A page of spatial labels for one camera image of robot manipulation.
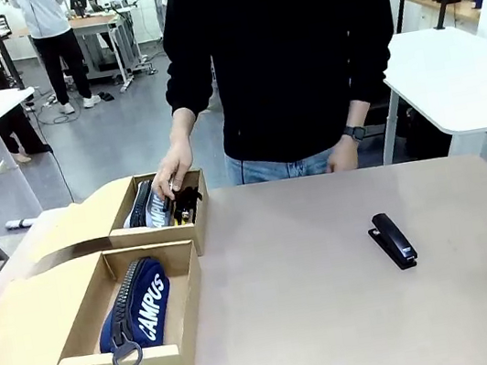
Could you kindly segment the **person's right hand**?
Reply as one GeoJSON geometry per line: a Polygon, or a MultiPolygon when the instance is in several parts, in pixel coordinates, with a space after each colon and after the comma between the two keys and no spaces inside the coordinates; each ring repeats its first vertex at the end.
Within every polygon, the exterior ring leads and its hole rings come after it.
{"type": "Polygon", "coordinates": [[[153,191],[160,198],[174,200],[193,162],[192,157],[189,139],[177,141],[170,146],[152,183],[153,191]]]}

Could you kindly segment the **person's left hand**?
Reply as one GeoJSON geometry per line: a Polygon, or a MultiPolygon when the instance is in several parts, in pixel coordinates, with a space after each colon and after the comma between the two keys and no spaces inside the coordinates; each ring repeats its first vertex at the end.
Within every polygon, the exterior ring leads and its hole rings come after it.
{"type": "Polygon", "coordinates": [[[350,136],[344,135],[333,147],[328,163],[327,172],[337,173],[358,168],[358,144],[350,136]]]}

